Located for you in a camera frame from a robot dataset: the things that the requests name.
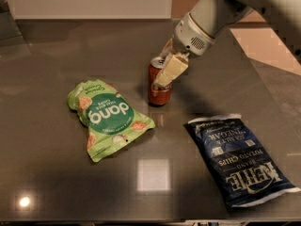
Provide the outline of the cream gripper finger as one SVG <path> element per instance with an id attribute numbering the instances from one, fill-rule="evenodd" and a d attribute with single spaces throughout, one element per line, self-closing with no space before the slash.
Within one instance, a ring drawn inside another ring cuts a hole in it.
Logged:
<path id="1" fill-rule="evenodd" d="M 173 55 L 174 49 L 173 49 L 173 39 L 169 39 L 165 45 L 165 47 L 162 49 L 160 53 L 160 57 L 163 59 L 171 58 Z"/>
<path id="2" fill-rule="evenodd" d="M 178 78 L 189 64 L 189 54 L 169 53 L 165 59 L 162 70 L 156 75 L 153 84 L 165 88 Z"/>

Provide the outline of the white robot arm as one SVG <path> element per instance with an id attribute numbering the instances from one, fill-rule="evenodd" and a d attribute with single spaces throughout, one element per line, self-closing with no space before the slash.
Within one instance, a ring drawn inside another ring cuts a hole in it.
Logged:
<path id="1" fill-rule="evenodd" d="M 281 41 L 301 60 L 301 0 L 198 0 L 174 29 L 161 53 L 162 70 L 153 84 L 164 88 L 187 68 L 191 57 L 201 57 L 226 27 L 258 12 Z"/>

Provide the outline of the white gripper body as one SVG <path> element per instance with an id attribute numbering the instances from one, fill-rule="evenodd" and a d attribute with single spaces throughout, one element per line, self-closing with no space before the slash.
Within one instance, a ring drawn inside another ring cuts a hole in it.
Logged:
<path id="1" fill-rule="evenodd" d="M 214 45 L 214 38 L 207 35 L 189 13 L 176 25 L 172 39 L 176 51 L 189 53 L 192 57 L 201 57 Z"/>

